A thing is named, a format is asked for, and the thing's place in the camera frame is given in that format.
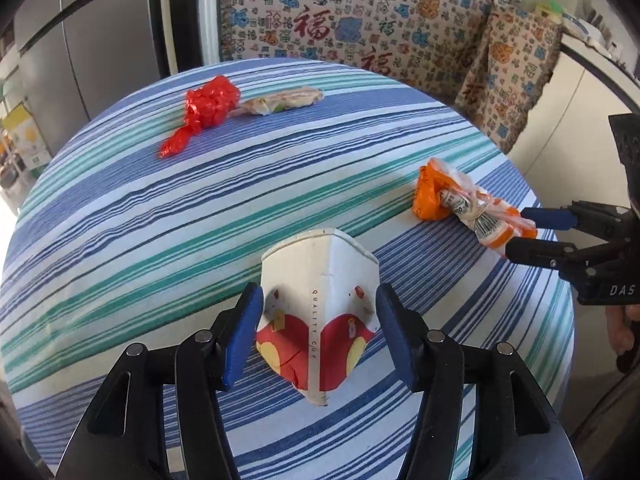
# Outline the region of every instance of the human hand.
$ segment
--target human hand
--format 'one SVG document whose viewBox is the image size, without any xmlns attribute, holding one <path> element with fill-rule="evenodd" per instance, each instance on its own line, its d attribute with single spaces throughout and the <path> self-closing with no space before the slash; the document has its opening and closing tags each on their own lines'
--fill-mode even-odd
<svg viewBox="0 0 640 480">
<path fill-rule="evenodd" d="M 622 355 L 634 346 L 634 334 L 625 324 L 625 314 L 631 321 L 640 321 L 640 304 L 608 306 L 605 313 L 609 344 L 616 354 Z"/>
</svg>

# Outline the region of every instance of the blue and white striped cloth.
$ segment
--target blue and white striped cloth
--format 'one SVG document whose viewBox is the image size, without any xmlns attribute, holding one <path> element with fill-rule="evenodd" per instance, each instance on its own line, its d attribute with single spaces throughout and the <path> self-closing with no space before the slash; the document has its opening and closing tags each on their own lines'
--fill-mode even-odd
<svg viewBox="0 0 640 480">
<path fill-rule="evenodd" d="M 244 99 L 304 85 L 325 99 L 231 118 L 159 159 L 186 89 L 217 74 Z M 129 342 L 158 348 L 209 326 L 259 280 L 265 249 L 317 227 L 340 228 L 371 250 L 381 280 L 428 325 L 474 346 L 510 341 L 553 401 L 573 347 L 569 287 L 555 272 L 485 250 L 455 218 L 419 222 L 409 209 L 417 170 L 431 156 L 516 206 L 537 204 L 491 141 L 450 108 L 346 66 L 257 59 L 200 68 L 92 121 L 29 195 L 2 276 L 8 383 L 46 462 L 56 468 Z M 303 399 L 255 351 L 220 397 L 244 480 L 396 478 L 420 403 L 396 378 L 381 333 L 327 408 Z M 169 387 L 165 413 L 170 465 L 180 472 Z M 454 479 L 465 476 L 473 424 L 469 389 Z"/>
</svg>

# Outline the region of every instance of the metal screw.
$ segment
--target metal screw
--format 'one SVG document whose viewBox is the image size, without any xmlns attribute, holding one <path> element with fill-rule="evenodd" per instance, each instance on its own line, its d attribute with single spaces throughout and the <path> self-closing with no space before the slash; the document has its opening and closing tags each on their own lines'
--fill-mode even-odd
<svg viewBox="0 0 640 480">
<path fill-rule="evenodd" d="M 427 339 L 432 343 L 442 343 L 444 341 L 444 332 L 442 330 L 429 330 Z"/>
<path fill-rule="evenodd" d="M 145 349 L 145 346 L 142 343 L 131 343 L 127 346 L 127 355 L 131 357 L 135 357 L 136 355 L 142 354 L 142 351 Z"/>
<path fill-rule="evenodd" d="M 497 351 L 500 352 L 502 355 L 511 355 L 513 354 L 513 352 L 515 352 L 515 350 L 513 349 L 513 346 L 511 346 L 509 343 L 504 341 L 498 343 L 495 347 Z"/>
<path fill-rule="evenodd" d="M 198 330 L 193 336 L 193 338 L 198 343 L 208 343 L 213 339 L 213 334 L 211 333 L 211 330 L 207 330 L 207 329 Z"/>
</svg>

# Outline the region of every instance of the snack package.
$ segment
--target snack package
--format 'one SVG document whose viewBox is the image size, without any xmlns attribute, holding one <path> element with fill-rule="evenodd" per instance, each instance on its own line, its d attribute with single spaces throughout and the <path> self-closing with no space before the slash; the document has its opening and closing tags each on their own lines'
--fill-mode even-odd
<svg viewBox="0 0 640 480">
<path fill-rule="evenodd" d="M 262 256 L 258 352 L 310 402 L 325 406 L 380 327 L 379 284 L 375 256 L 338 229 L 282 241 Z"/>
<path fill-rule="evenodd" d="M 420 220 L 442 220 L 455 213 L 480 243 L 504 256 L 504 246 L 515 236 L 535 238 L 536 224 L 516 208 L 491 196 L 461 171 L 431 158 L 420 168 L 412 211 Z"/>
<path fill-rule="evenodd" d="M 269 115 L 274 112 L 283 112 L 292 108 L 310 106 L 324 98 L 322 90 L 309 86 L 283 90 L 266 94 L 254 99 L 248 99 L 240 105 L 240 109 L 253 115 Z"/>
</svg>

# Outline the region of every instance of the blue gripper pad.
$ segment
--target blue gripper pad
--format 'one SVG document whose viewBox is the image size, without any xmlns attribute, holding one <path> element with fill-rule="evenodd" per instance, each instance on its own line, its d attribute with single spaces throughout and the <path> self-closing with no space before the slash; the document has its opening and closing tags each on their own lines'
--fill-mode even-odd
<svg viewBox="0 0 640 480">
<path fill-rule="evenodd" d="M 536 223 L 536 227 L 568 231 L 578 225 L 578 219 L 568 209 L 544 209 L 541 207 L 526 207 L 520 216 Z"/>
<path fill-rule="evenodd" d="M 230 389 L 242 375 L 244 363 L 254 343 L 255 330 L 258 327 L 264 297 L 262 287 L 257 283 L 247 283 L 242 296 L 232 309 L 231 317 L 219 340 L 225 343 L 225 368 L 222 371 L 222 383 Z"/>
<path fill-rule="evenodd" d="M 419 322 L 424 327 L 417 328 L 425 329 L 422 317 L 417 312 L 406 310 L 388 283 L 382 283 L 376 291 L 376 312 L 398 378 L 412 392 L 420 391 L 417 366 L 422 358 L 424 344 L 408 324 Z M 410 319 L 407 314 L 415 314 L 419 320 Z"/>
</svg>

